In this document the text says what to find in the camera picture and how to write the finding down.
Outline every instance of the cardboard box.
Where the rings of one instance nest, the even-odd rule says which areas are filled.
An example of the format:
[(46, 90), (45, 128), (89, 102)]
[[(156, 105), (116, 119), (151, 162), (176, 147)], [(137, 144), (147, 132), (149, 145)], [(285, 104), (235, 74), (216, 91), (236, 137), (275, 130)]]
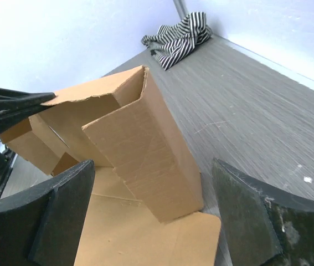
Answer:
[(159, 223), (112, 168), (97, 168), (75, 266), (213, 266), (220, 219)]
[[(61, 160), (64, 153), (114, 167), (160, 222), (203, 207), (199, 168), (148, 68), (139, 66), (55, 94), (43, 103), (52, 107), (37, 115), (39, 129), (16, 126), (5, 132), (12, 150), (46, 172), (71, 166), (65, 165), (71, 160)], [(44, 151), (34, 156), (38, 146)], [(53, 167), (58, 161), (59, 167)]]

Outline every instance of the white backdrop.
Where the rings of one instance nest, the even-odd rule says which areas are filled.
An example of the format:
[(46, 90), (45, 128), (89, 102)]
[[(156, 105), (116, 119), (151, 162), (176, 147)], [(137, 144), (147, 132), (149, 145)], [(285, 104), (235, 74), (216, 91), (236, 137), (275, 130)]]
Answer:
[(99, 78), (178, 21), (172, 0), (0, 0), (0, 87), (44, 92)]
[(314, 0), (184, 0), (216, 34), (314, 80)]

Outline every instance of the black and white striped fabric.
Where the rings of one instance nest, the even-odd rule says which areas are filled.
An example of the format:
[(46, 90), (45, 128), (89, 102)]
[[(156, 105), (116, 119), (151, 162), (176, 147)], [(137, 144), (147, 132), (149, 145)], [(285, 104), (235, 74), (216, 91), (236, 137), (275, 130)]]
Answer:
[(192, 12), (174, 26), (160, 26), (157, 35), (146, 35), (141, 42), (150, 48), (151, 55), (167, 70), (211, 35), (212, 30), (206, 25), (206, 14)]

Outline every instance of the torn cardboard edge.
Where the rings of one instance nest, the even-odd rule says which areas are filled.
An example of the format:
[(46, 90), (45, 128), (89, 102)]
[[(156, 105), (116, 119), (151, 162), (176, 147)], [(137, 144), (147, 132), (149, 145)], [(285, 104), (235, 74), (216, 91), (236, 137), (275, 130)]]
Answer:
[(113, 166), (160, 222), (203, 208), (199, 168), (147, 67), (55, 93), (35, 115), (43, 123), (8, 147), (53, 174), (71, 166), (63, 154)]
[(159, 223), (124, 189), (112, 168), (96, 168), (75, 266), (214, 265), (218, 217), (195, 212)]

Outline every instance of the gray table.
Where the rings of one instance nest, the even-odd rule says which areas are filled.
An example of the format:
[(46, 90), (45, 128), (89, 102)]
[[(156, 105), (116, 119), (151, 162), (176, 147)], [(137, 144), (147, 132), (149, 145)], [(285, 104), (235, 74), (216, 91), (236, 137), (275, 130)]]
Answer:
[[(200, 167), (204, 212), (219, 215), (213, 157), (314, 200), (313, 90), (216, 37), (168, 71), (145, 51), (111, 73), (141, 64), (151, 68)], [(231, 265), (223, 232), (215, 265)]]

